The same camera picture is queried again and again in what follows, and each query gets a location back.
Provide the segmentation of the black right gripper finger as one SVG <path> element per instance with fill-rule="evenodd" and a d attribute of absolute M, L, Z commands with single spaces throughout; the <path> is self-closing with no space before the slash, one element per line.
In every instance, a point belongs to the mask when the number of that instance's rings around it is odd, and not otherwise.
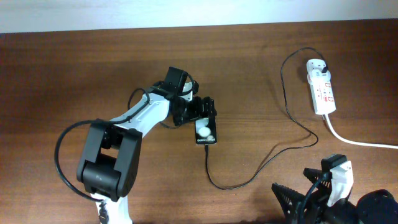
<path fill-rule="evenodd" d="M 298 222 L 300 220 L 299 211 L 305 196 L 277 183 L 273 183 L 271 189 L 280 203 L 286 221 Z"/>
<path fill-rule="evenodd" d="M 324 173 L 321 170 L 304 168 L 303 174 L 313 184 L 318 180 L 320 184 L 324 183 Z"/>

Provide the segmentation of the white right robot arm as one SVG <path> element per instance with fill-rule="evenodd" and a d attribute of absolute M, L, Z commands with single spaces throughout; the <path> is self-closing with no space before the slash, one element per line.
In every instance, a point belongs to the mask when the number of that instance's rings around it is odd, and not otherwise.
<path fill-rule="evenodd" d="M 306 168 L 303 174 L 312 182 L 306 195 L 277 183 L 271 187 L 287 223 L 397 224 L 397 201 L 389 191 L 370 192 L 356 205 L 342 198 L 329 207 L 331 172 Z"/>

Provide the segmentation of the black smartphone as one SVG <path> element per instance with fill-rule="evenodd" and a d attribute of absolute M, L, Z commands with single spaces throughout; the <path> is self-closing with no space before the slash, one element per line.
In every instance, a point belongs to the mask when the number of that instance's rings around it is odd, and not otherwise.
<path fill-rule="evenodd" d="M 195 121 L 195 142 L 197 145 L 217 143 L 215 117 L 202 118 Z"/>

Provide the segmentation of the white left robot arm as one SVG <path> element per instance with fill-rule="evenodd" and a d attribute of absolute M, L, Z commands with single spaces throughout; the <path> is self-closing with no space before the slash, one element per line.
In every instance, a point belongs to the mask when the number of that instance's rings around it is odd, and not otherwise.
<path fill-rule="evenodd" d="M 141 100 L 110 121 L 90 125 L 76 178 L 96 200 L 100 223 L 131 223 L 127 195 L 134 185 L 142 139 L 168 116 L 175 126 L 214 118 L 214 100 L 197 96 L 198 83 L 170 67 L 166 78 L 143 91 Z"/>

